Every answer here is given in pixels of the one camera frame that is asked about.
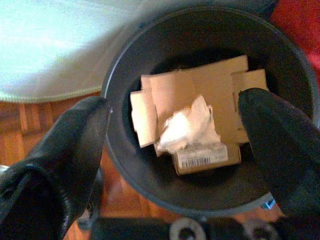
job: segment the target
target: white sheet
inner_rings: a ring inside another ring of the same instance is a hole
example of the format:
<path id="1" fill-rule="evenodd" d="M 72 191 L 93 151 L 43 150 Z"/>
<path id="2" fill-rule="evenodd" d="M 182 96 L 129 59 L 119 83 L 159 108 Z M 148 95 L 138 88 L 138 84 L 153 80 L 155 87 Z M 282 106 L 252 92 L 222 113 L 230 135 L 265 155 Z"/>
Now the white sheet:
<path id="1" fill-rule="evenodd" d="M 199 2 L 213 1 L 1 0 L 0 100 L 47 102 L 99 91 L 140 23 Z"/>

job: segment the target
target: trash can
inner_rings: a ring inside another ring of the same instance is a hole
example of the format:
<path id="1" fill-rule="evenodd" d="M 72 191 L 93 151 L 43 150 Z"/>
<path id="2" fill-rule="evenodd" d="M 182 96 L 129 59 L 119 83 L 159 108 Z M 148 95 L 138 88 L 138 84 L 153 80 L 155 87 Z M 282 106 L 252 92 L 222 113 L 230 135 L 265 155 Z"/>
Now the trash can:
<path id="1" fill-rule="evenodd" d="M 193 7 L 166 15 L 138 32 L 106 74 L 101 95 L 113 113 L 105 140 L 117 170 L 142 195 L 191 217 L 230 216 L 272 199 L 249 144 L 242 163 L 177 176 L 170 156 L 140 148 L 131 119 L 130 93 L 140 77 L 247 55 L 249 70 L 265 69 L 271 92 L 319 125 L 319 91 L 305 55 L 266 21 L 240 10 Z"/>

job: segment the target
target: barcode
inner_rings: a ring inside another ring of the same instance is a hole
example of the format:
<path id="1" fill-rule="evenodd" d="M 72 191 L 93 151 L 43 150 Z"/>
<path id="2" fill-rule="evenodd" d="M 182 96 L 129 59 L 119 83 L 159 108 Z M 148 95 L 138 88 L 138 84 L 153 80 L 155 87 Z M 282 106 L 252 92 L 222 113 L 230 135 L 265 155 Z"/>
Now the barcode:
<path id="1" fill-rule="evenodd" d="M 202 158 L 193 158 L 193 159 L 188 159 L 186 161 L 182 162 L 182 168 L 183 169 L 188 169 L 188 168 L 193 168 L 201 165 L 208 165 L 210 164 L 210 158 L 209 157 L 202 157 Z"/>

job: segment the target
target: metal part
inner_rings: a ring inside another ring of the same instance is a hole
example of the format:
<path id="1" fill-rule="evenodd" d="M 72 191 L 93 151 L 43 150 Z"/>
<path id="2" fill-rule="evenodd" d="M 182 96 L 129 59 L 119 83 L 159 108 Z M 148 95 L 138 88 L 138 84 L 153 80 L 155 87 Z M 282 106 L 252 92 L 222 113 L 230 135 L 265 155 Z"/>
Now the metal part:
<path id="1" fill-rule="evenodd" d="M 206 233 L 199 222 L 183 217 L 170 226 L 170 240 L 206 240 Z"/>
<path id="2" fill-rule="evenodd" d="M 243 228 L 250 240 L 281 240 L 275 228 L 260 219 L 248 220 Z"/>

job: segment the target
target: wooden floor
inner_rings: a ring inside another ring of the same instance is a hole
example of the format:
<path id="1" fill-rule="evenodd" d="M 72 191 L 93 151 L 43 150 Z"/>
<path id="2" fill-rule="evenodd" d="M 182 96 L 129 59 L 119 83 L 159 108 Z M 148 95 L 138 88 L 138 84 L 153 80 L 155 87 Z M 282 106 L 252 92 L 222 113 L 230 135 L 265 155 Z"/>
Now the wooden floor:
<path id="1" fill-rule="evenodd" d="M 41 104 L 0 102 L 0 164 L 11 166 L 24 159 L 25 155 L 44 136 L 57 118 L 83 98 Z M 148 201 L 132 189 L 119 175 L 105 149 L 103 149 L 101 165 L 106 176 L 102 216 L 154 217 L 162 218 L 167 222 L 172 222 L 180 217 L 178 214 L 169 212 Z M 275 221 L 279 216 L 282 216 L 282 213 L 275 206 L 272 210 L 267 211 L 258 207 L 249 212 L 235 215 L 234 218 L 242 223 L 251 218 Z M 88 239 L 89 234 L 87 231 L 81 231 L 74 223 L 64 239 Z"/>

